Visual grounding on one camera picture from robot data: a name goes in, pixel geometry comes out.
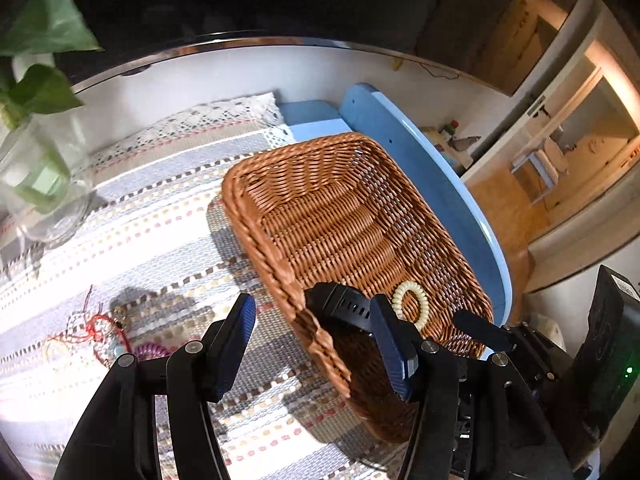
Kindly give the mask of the green leafy plant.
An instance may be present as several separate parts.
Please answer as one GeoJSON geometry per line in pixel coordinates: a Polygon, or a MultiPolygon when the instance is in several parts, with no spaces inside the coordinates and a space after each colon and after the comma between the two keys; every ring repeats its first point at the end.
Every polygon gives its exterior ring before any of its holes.
{"type": "Polygon", "coordinates": [[[1,125],[14,131],[32,115],[60,114],[82,105],[55,65],[33,62],[17,77],[15,60],[100,49],[74,0],[28,0],[1,34],[1,125]]]}

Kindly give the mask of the glass vase with water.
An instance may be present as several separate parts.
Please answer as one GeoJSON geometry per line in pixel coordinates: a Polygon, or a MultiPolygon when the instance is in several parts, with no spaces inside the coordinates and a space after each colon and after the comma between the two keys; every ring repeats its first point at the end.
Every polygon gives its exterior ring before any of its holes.
{"type": "Polygon", "coordinates": [[[29,117],[1,144],[1,203],[17,231],[58,244],[88,212],[93,182],[87,143],[76,118],[29,117]]]}

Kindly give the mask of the white lace doily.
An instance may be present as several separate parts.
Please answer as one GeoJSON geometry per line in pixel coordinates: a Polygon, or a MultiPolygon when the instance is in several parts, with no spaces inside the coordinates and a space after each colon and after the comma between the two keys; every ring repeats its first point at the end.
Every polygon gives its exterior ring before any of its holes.
{"type": "Polygon", "coordinates": [[[227,136],[250,133],[270,127],[282,127],[284,117],[273,92],[240,96],[230,100],[194,105],[187,110],[160,119],[149,127],[126,136],[95,152],[91,166],[100,172],[109,166],[156,148],[168,148],[192,138],[217,141],[227,136]]]}

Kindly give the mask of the black electronic box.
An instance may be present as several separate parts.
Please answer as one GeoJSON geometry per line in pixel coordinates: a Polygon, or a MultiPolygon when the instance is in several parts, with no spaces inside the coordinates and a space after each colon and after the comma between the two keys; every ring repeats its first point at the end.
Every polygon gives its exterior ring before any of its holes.
{"type": "Polygon", "coordinates": [[[568,382],[574,419],[565,453],[573,469],[599,446],[638,375],[639,294],[622,274],[600,266],[588,333],[568,382]]]}

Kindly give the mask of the brown wicker basket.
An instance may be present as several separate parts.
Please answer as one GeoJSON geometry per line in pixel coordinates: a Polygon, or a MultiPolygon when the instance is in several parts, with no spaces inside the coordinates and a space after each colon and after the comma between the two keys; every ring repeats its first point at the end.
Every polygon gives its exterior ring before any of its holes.
{"type": "Polygon", "coordinates": [[[234,165],[222,182],[233,232],[274,304],[349,408],[376,438],[407,441],[416,409],[393,392],[374,340],[324,320],[305,297],[318,283],[367,296],[421,285],[423,335],[459,356],[483,346],[454,327],[457,310],[494,316],[480,282],[416,186],[375,140],[324,136],[234,165]]]}

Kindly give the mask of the striped woven table mat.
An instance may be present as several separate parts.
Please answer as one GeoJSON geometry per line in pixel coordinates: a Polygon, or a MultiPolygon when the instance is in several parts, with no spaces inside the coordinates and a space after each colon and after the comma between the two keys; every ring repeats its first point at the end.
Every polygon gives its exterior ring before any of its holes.
{"type": "Polygon", "coordinates": [[[405,447],[367,430],[274,306],[229,226],[221,182],[291,143],[284,124],[156,148],[102,183],[63,245],[1,254],[1,433],[26,471],[53,476],[122,350],[163,356],[251,294],[257,321],[232,389],[210,407],[235,479],[393,479],[405,447]]]}

